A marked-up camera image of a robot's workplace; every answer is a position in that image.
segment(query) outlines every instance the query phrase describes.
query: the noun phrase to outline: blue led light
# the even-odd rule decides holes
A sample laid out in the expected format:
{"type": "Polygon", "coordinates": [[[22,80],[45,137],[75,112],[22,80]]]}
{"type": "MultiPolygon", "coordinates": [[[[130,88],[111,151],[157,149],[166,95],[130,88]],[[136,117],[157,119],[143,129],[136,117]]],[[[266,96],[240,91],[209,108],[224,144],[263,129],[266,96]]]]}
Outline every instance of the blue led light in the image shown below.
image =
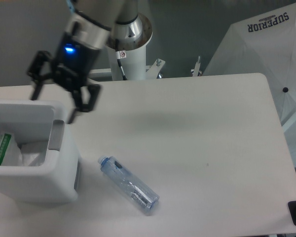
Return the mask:
{"type": "Polygon", "coordinates": [[[73,48],[73,46],[71,44],[66,44],[65,50],[67,53],[74,53],[75,52],[75,48],[73,48]]]}

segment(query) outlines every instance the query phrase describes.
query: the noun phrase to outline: plastic water bottle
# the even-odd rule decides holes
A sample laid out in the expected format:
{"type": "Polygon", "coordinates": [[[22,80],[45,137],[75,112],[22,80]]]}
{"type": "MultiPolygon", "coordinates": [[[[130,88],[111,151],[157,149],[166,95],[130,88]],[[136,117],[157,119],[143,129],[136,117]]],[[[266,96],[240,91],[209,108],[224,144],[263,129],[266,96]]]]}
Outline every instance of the plastic water bottle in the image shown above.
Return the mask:
{"type": "Polygon", "coordinates": [[[159,196],[133,175],[114,157],[100,157],[101,171],[109,176],[145,213],[149,213],[159,200],[159,196]]]}

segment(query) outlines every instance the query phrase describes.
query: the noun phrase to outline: white bin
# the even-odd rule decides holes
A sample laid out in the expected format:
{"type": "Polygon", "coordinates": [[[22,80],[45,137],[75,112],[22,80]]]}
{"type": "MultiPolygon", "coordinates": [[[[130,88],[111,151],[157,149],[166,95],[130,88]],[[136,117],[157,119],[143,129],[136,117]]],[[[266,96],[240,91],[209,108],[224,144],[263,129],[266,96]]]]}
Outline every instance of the white bin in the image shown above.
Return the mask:
{"type": "Polygon", "coordinates": [[[58,102],[0,100],[0,133],[13,133],[18,145],[48,140],[41,166],[0,166],[0,193],[30,202],[77,199],[80,155],[67,117],[58,102]]]}

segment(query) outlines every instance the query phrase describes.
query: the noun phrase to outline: white umbrella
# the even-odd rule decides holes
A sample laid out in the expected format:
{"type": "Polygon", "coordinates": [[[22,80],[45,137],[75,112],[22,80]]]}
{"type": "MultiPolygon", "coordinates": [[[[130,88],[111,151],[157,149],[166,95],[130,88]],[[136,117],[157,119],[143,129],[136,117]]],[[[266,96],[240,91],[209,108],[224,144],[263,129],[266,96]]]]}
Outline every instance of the white umbrella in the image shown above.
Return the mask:
{"type": "MultiPolygon", "coordinates": [[[[230,26],[204,75],[240,73],[267,77],[282,123],[296,111],[296,3],[230,26]]],[[[294,159],[296,123],[285,136],[294,159]]]]}

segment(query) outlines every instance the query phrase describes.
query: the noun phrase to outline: white table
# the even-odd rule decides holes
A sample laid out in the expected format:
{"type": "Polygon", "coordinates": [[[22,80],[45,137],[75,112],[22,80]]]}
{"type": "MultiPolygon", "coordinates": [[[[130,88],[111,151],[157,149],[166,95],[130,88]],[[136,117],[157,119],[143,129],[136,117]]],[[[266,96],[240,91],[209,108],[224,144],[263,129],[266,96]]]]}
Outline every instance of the white table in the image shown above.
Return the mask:
{"type": "MultiPolygon", "coordinates": [[[[0,194],[0,237],[235,237],[296,233],[296,174],[261,74],[104,82],[72,125],[83,157],[78,201],[17,203],[0,194]],[[160,195],[143,215],[102,175],[115,156],[160,195]]],[[[30,86],[0,88],[27,99],[30,86]]],[[[41,99],[72,108],[55,85],[41,99]]]]}

